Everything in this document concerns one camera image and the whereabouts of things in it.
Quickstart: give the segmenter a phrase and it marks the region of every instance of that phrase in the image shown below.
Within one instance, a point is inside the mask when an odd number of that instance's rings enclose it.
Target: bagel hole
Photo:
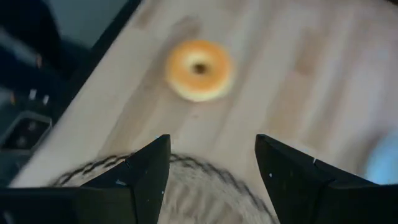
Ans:
[[[203,75],[207,72],[208,68],[205,64],[197,63],[193,66],[193,72],[198,75]]]

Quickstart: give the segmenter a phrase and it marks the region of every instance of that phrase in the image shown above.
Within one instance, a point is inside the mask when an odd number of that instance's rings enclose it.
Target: orange bagel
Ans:
[[[182,98],[206,101],[229,90],[232,70],[231,59],[220,46],[190,40],[171,52],[166,62],[166,80]]]

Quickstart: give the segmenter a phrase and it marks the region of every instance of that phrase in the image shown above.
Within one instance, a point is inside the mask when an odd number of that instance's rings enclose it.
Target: round woven mat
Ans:
[[[109,156],[63,174],[52,185],[80,186],[129,155]],[[274,224],[265,203],[231,173],[201,159],[172,154],[159,223]]]

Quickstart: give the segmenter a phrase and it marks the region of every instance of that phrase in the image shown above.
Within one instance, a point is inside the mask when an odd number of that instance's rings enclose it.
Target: wooden countertop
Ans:
[[[235,61],[232,91],[191,103],[164,82],[177,43],[208,39]],[[171,134],[269,203],[264,133],[355,174],[398,123],[398,10],[384,1],[144,1],[13,185],[40,186],[88,160]]]

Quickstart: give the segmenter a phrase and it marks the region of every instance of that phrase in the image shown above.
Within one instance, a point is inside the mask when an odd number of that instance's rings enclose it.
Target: rope mat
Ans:
[[[109,156],[63,174],[52,185],[80,186],[129,155]],[[160,224],[275,224],[265,203],[230,172],[201,159],[172,154]]]

